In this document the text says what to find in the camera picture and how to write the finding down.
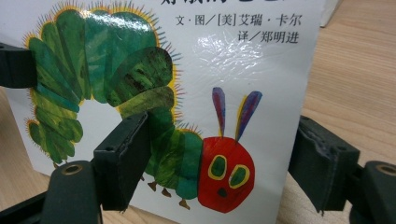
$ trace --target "book cover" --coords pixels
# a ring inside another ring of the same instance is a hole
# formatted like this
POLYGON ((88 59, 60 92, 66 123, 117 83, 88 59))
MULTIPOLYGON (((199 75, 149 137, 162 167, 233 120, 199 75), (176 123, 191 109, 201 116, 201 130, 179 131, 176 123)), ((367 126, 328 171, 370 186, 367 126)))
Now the book cover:
POLYGON ((91 160, 147 110, 152 156, 132 205, 181 223, 276 222, 322 1, 0 6, 0 41, 35 57, 37 86, 7 96, 38 172, 91 160))

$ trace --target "caterpillar eye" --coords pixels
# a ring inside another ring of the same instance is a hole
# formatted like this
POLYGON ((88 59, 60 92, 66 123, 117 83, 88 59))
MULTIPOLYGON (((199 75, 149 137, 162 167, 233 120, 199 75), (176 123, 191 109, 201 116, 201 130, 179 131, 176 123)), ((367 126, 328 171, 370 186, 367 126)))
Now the caterpillar eye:
POLYGON ((224 178, 227 171, 227 159, 224 156, 217 155, 209 166, 208 175, 215 180, 224 178))
POLYGON ((230 188, 238 189, 248 182, 250 171, 246 165, 236 165, 230 175, 230 188))

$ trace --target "wooden surface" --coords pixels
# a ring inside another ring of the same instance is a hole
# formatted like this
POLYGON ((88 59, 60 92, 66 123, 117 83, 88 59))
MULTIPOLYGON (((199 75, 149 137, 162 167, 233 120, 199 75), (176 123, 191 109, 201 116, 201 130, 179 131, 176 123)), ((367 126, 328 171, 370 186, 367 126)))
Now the wooden surface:
MULTIPOLYGON (((321 29, 303 114, 361 151, 367 161, 396 163, 396 1, 344 0, 321 29)), ((0 89, 0 210, 46 190, 33 171, 0 89)), ((277 223, 348 223, 344 212, 317 214, 288 175, 277 223)), ((105 223, 165 223, 135 208, 104 212, 105 223)))

